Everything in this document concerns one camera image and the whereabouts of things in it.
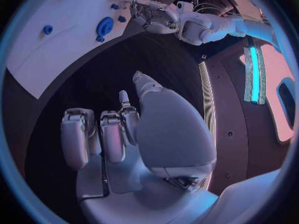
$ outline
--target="robotic arm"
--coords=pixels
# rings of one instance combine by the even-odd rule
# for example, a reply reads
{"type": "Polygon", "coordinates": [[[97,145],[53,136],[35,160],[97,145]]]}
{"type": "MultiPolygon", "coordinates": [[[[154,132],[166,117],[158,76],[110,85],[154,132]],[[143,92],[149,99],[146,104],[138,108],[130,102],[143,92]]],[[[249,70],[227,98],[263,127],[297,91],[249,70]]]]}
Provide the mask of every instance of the robotic arm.
{"type": "Polygon", "coordinates": [[[250,35],[271,43],[279,49],[272,28],[262,22],[246,20],[238,15],[219,17],[193,12],[193,5],[180,1],[178,7],[151,0],[134,0],[131,4],[133,19],[151,33],[175,36],[191,45],[217,41],[227,34],[250,35]]]}

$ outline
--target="glowing light strip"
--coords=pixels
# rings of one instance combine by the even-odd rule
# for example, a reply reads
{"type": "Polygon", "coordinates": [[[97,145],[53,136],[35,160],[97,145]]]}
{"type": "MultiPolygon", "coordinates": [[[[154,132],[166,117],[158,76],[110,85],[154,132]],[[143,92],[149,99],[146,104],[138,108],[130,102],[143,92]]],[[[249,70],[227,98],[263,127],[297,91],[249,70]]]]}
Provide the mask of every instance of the glowing light strip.
{"type": "Polygon", "coordinates": [[[251,61],[252,61],[252,96],[251,100],[257,102],[259,100],[260,92],[260,71],[258,55],[255,47],[250,47],[251,61]]]}

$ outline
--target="blue light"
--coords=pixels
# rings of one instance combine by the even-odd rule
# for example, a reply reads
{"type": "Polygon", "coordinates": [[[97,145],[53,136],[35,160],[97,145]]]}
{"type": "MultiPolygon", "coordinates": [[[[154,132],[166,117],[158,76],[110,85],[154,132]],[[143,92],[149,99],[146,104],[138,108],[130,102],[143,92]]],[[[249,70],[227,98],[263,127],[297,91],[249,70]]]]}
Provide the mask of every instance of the blue light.
{"type": "Polygon", "coordinates": [[[260,71],[258,55],[255,47],[250,47],[250,54],[252,60],[252,95],[251,100],[257,102],[259,100],[260,91],[260,71]]]}

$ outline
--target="white robot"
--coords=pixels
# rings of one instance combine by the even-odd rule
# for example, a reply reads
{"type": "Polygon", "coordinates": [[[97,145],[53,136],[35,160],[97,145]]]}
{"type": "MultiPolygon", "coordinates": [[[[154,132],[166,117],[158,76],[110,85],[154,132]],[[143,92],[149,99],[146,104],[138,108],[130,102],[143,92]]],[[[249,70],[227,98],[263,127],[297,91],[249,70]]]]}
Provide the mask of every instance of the white robot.
{"type": "MultiPolygon", "coordinates": [[[[133,0],[131,15],[148,32],[174,33],[193,45],[248,34],[279,50],[270,26],[237,15],[193,12],[187,2],[175,7],[133,0]]],[[[141,115],[125,91],[120,91],[121,109],[103,111],[98,122],[91,110],[65,112],[62,147],[66,163],[78,171],[78,202],[92,223],[201,222],[216,200],[204,191],[216,164],[210,131],[176,92],[139,71],[133,82],[141,115]]]]}

